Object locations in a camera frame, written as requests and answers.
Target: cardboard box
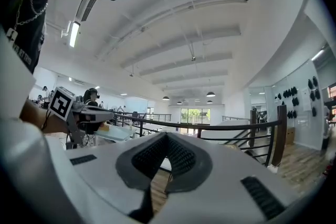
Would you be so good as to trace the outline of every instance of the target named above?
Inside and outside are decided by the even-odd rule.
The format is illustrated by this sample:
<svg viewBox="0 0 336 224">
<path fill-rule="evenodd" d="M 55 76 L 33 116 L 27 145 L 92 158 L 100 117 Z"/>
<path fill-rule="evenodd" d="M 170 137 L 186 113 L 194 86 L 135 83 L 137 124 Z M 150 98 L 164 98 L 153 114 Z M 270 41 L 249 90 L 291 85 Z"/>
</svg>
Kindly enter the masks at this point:
<svg viewBox="0 0 336 224">
<path fill-rule="evenodd" d="M 276 126 L 274 130 L 274 142 L 277 140 L 277 133 L 278 133 L 278 126 Z M 295 137 L 295 127 L 287 128 L 285 145 L 292 145 L 294 143 L 294 137 Z"/>
<path fill-rule="evenodd" d="M 295 137 L 295 127 L 287 128 L 285 145 L 293 144 L 294 143 L 294 137 Z"/>
<path fill-rule="evenodd" d="M 101 130 L 101 131 L 108 132 L 110 130 L 110 126 L 109 125 L 104 125 L 103 127 L 99 127 L 98 129 Z"/>
</svg>

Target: black mesh panel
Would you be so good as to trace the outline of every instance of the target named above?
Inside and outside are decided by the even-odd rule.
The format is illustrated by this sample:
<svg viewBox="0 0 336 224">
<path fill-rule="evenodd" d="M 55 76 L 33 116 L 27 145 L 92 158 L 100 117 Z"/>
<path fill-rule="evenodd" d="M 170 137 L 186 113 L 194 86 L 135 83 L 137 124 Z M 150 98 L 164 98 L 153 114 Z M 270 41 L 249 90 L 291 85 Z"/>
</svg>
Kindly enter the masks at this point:
<svg viewBox="0 0 336 224">
<path fill-rule="evenodd" d="M 173 139 L 169 139 L 168 159 L 172 165 L 172 175 L 176 179 L 188 172 L 196 163 L 195 154 Z"/>
<path fill-rule="evenodd" d="M 166 156 L 167 139 L 167 136 L 163 136 L 132 158 L 133 166 L 150 179 L 154 178 Z"/>
</svg>

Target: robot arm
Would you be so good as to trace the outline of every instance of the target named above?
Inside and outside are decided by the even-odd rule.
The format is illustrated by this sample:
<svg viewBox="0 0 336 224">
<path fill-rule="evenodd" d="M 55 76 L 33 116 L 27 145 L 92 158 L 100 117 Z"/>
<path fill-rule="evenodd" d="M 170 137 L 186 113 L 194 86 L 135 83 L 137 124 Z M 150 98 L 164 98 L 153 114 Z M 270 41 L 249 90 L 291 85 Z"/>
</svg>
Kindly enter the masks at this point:
<svg viewBox="0 0 336 224">
<path fill-rule="evenodd" d="M 82 96 L 76 96 L 64 87 L 55 89 L 48 110 L 67 123 L 70 139 L 74 144 L 81 143 L 85 135 L 78 127 L 80 123 L 100 123 L 114 117 L 109 110 L 84 105 Z"/>
</svg>

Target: black vent grille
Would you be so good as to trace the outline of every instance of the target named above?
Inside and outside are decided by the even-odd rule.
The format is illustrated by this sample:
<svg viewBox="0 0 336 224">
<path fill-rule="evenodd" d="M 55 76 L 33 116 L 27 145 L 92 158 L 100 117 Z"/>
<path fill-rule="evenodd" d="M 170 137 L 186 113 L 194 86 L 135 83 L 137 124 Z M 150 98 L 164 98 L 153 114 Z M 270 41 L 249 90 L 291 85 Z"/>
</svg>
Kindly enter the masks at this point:
<svg viewBox="0 0 336 224">
<path fill-rule="evenodd" d="M 153 179 L 166 156 L 167 136 L 161 137 L 145 150 L 134 155 L 133 166 L 150 179 Z"/>
<path fill-rule="evenodd" d="M 82 17 L 82 22 L 85 22 L 91 12 L 91 9 L 93 8 L 93 5 L 95 4 L 97 0 L 90 0 L 85 11 L 84 11 L 84 14 L 83 14 L 83 17 Z"/>
<path fill-rule="evenodd" d="M 284 206 L 256 177 L 248 176 L 242 179 L 241 183 L 267 219 L 272 219 L 285 210 Z"/>
<path fill-rule="evenodd" d="M 96 158 L 97 158 L 96 156 L 90 154 L 90 155 L 86 155 L 86 156 L 83 156 L 83 157 L 73 158 L 70 161 L 71 161 L 72 165 L 77 165 L 77 164 L 81 164 L 81 163 L 86 163 L 86 162 L 92 161 L 92 160 L 94 160 Z"/>
<path fill-rule="evenodd" d="M 196 163 L 195 153 L 173 139 L 169 139 L 168 159 L 175 179 L 190 171 Z"/>
</svg>

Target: railing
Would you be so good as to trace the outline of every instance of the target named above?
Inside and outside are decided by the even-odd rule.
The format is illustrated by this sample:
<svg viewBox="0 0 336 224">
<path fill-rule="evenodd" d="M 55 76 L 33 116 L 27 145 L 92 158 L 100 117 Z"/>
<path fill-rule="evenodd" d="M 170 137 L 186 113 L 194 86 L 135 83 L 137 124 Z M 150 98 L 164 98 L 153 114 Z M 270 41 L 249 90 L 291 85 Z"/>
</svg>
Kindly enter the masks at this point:
<svg viewBox="0 0 336 224">
<path fill-rule="evenodd" d="M 250 120 L 245 118 L 237 118 L 237 117 L 231 117 L 231 116 L 222 116 L 223 121 L 231 121 L 231 120 Z"/>
<path fill-rule="evenodd" d="M 129 125 L 127 123 L 135 123 L 138 124 L 140 120 L 146 119 L 151 121 L 159 121 L 159 122 L 169 122 L 171 120 L 171 114 L 147 114 L 147 113 L 129 113 L 129 112 L 115 112 L 114 119 L 117 120 L 117 126 Z"/>
<path fill-rule="evenodd" d="M 143 123 L 152 123 L 161 126 L 168 126 L 168 127 L 175 127 L 175 128 L 186 128 L 186 129 L 197 129 L 197 138 L 210 140 L 210 141 L 225 141 L 224 144 L 234 144 L 240 148 L 242 151 L 246 151 L 248 155 L 252 158 L 256 159 L 257 161 L 261 162 L 258 158 L 265 157 L 266 160 L 262 160 L 262 164 L 265 166 L 269 165 L 273 144 L 274 144 L 274 136 L 275 136 L 275 127 L 277 126 L 277 139 L 275 141 L 275 148 L 274 154 L 272 158 L 272 165 L 278 166 L 281 162 L 282 155 L 285 148 L 285 141 L 286 141 L 286 132 L 287 132 L 287 109 L 285 105 L 278 106 L 278 120 L 273 122 L 267 123 L 259 123 L 255 124 L 256 122 L 256 112 L 251 111 L 251 119 L 250 122 L 252 124 L 247 125 L 232 125 L 232 126 L 210 126 L 210 125 L 191 125 L 191 124 L 178 124 L 178 123 L 170 123 L 170 122 L 160 122 L 160 121 L 152 121 L 147 119 L 135 118 L 124 114 L 119 114 L 122 120 L 114 119 L 113 123 L 118 125 L 118 123 L 122 123 L 123 125 L 131 125 L 139 128 L 139 132 L 137 134 L 139 136 L 144 136 L 143 131 L 150 131 L 150 132 L 158 132 L 157 130 L 151 130 L 143 127 Z M 261 135 L 255 136 L 256 129 L 259 128 L 271 128 L 271 132 L 269 135 Z M 233 131 L 233 130 L 242 130 L 238 135 L 233 138 L 204 138 L 202 137 L 202 130 L 212 130 L 212 131 Z M 262 138 L 269 138 L 269 142 L 265 145 L 257 145 L 255 146 L 255 140 L 262 139 Z M 268 147 L 267 153 L 264 154 L 254 154 L 254 150 L 258 148 Z"/>
</svg>

